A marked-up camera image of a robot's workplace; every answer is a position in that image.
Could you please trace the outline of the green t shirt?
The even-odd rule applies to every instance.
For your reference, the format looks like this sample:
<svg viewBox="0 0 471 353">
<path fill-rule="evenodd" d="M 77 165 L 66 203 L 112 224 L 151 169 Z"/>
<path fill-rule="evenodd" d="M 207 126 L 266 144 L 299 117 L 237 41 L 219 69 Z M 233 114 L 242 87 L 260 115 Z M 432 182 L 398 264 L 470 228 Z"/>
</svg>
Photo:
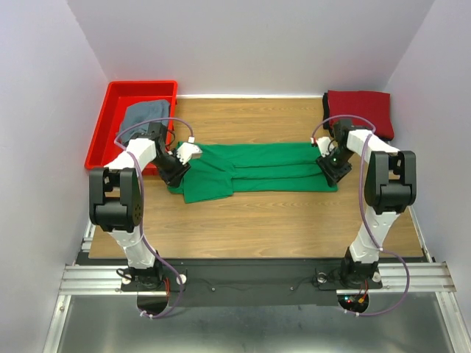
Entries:
<svg viewBox="0 0 471 353">
<path fill-rule="evenodd" d="M 316 164 L 319 150 L 309 143 L 201 144 L 202 156 L 173 194 L 185 203 L 224 199 L 261 191 L 336 192 Z"/>
</svg>

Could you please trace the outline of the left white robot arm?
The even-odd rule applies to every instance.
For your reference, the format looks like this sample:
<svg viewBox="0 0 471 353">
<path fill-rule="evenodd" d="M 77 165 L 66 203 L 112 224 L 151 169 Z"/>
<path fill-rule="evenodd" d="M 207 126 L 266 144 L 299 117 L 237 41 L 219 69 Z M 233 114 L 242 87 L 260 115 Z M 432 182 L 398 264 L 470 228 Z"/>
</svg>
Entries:
<svg viewBox="0 0 471 353">
<path fill-rule="evenodd" d="M 165 118 L 154 118 L 123 129 L 114 140 L 121 153 L 89 172 L 91 223 L 111 235 L 126 255 L 127 268 L 117 272 L 123 284 L 141 290 L 156 290 L 169 282 L 162 259 L 144 235 L 142 172 L 152 164 L 165 184 L 175 188 L 190 169 L 190 161 L 202 154 L 193 135 L 177 149 L 167 149 L 169 128 L 164 123 Z"/>
</svg>

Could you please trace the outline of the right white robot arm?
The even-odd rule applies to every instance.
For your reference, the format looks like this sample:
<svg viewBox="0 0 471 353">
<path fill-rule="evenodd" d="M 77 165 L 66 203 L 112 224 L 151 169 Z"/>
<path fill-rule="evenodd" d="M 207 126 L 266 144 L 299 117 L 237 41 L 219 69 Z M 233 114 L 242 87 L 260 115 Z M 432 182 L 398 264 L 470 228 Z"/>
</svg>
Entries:
<svg viewBox="0 0 471 353">
<path fill-rule="evenodd" d="M 358 199 L 362 225 L 347 248 L 339 268 L 339 280 L 347 287 L 379 282 L 379 255 L 393 223 L 417 197 L 417 157 L 399 150 L 375 134 L 367 119 L 353 123 L 353 115 L 335 115 L 331 137 L 311 138 L 320 156 L 316 164 L 331 187 L 352 170 L 350 158 L 361 159 Z"/>
</svg>

